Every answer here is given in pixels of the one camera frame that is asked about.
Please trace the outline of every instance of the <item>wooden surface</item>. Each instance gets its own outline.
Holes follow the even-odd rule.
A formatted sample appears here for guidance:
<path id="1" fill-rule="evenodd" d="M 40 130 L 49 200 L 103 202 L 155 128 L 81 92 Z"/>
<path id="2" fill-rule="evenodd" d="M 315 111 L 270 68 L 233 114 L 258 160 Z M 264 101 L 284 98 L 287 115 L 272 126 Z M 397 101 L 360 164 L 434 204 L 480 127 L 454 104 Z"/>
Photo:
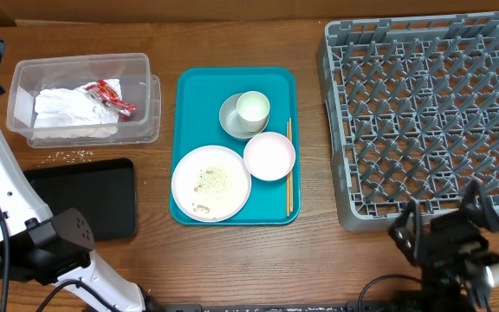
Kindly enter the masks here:
<path id="1" fill-rule="evenodd" d="M 266 23 L 162 23 L 0 29 L 7 50 L 0 82 L 10 86 L 24 59 L 143 52 L 163 92 L 157 142 L 82 148 L 91 160 L 128 157 L 136 168 L 139 233 L 97 244 L 97 251 L 126 279 L 151 290 L 161 303 L 203 305 L 333 303 L 355 299 L 362 287 L 388 273 L 417 275 L 385 232 L 348 232 L 336 217 L 329 160 L 327 114 L 321 104 L 315 52 L 326 21 Z M 169 213 L 172 133 L 178 77 L 188 68 L 282 66 L 295 76 L 301 142 L 300 216 L 282 227 L 183 226 Z M 33 149 L 0 125 L 23 170 L 49 164 L 49 155 L 75 149 Z M 499 251 L 499 234 L 488 235 Z M 415 285 L 386 282 L 369 298 L 388 298 Z M 33 311 L 51 287 L 11 283 L 9 311 Z M 499 289 L 492 296 L 499 311 Z M 51 311 L 80 311 L 84 303 L 59 294 Z"/>
<path id="2" fill-rule="evenodd" d="M 2 18 L 84 23 L 252 21 L 418 16 L 499 10 L 499 1 L 417 0 L 0 0 Z"/>

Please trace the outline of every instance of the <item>saucer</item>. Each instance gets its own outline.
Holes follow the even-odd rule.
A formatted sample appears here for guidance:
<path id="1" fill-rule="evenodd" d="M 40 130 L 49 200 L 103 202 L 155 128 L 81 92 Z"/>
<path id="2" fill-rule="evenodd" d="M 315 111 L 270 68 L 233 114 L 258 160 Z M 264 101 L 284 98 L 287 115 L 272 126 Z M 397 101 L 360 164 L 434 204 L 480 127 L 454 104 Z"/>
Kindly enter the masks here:
<path id="1" fill-rule="evenodd" d="M 219 121 L 221 123 L 221 127 L 223 127 L 223 130 L 226 131 L 226 133 L 230 134 L 230 136 L 232 136 L 233 138 L 238 140 L 249 140 L 265 130 L 265 127 L 267 127 L 267 124 L 269 124 L 269 117 L 267 117 L 265 124 L 258 131 L 246 131 L 240 124 L 240 119 L 236 108 L 238 98 L 240 96 L 242 96 L 242 94 L 234 94 L 230 98 L 226 99 L 219 112 Z"/>

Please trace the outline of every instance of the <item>small white bowl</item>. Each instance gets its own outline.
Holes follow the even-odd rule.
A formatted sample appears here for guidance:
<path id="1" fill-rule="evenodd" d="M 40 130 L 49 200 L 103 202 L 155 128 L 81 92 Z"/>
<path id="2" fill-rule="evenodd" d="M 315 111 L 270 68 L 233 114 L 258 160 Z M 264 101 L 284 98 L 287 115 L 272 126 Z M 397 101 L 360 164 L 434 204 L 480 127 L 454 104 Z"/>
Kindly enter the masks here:
<path id="1" fill-rule="evenodd" d="M 281 179 L 294 167 L 294 145 L 282 134 L 260 133 L 243 150 L 243 163 L 249 173 L 260 180 Z"/>
<path id="2" fill-rule="evenodd" d="M 249 140 L 265 130 L 265 127 L 269 124 L 269 116 L 267 115 L 265 123 L 259 130 L 255 132 L 246 131 L 240 123 L 240 116 L 237 111 L 237 102 L 242 95 L 243 94 L 234 94 L 228 98 L 221 106 L 218 119 L 223 130 L 230 134 L 230 136 L 238 140 Z"/>

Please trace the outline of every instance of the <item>white plate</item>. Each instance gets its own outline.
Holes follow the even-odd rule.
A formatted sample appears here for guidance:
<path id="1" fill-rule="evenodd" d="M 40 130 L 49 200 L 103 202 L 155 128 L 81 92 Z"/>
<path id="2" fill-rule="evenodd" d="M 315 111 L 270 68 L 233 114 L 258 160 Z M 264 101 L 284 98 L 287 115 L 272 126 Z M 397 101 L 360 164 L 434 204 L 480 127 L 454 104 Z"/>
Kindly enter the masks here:
<path id="1" fill-rule="evenodd" d="M 237 214 L 251 192 L 242 157 L 224 146 L 202 146 L 187 153 L 172 174 L 172 197 L 188 217 L 219 222 Z"/>
<path id="2" fill-rule="evenodd" d="M 243 150 L 243 162 L 254 177 L 275 181 L 286 176 L 294 167 L 294 145 L 282 134 L 260 133 Z"/>

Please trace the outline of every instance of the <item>crumbs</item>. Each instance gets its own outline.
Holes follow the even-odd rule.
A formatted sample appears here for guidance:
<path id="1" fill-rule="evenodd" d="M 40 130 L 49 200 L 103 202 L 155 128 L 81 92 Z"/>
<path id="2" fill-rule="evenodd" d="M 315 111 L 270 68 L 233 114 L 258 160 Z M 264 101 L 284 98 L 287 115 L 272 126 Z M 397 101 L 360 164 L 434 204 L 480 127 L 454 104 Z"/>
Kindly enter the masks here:
<path id="1" fill-rule="evenodd" d="M 221 204 L 230 190 L 229 174 L 220 166 L 209 166 L 199 171 L 194 186 L 195 201 L 191 203 L 193 211 L 210 213 L 212 207 Z"/>
<path id="2" fill-rule="evenodd" d="M 56 161 L 56 165 L 61 162 L 68 162 L 70 164 L 74 164 L 76 162 L 92 162 L 90 159 L 91 156 L 94 155 L 94 152 L 86 151 L 86 150 L 78 150 L 78 151 L 70 151 L 70 152 L 56 152 L 55 155 L 49 155 L 42 164 L 50 161 Z"/>

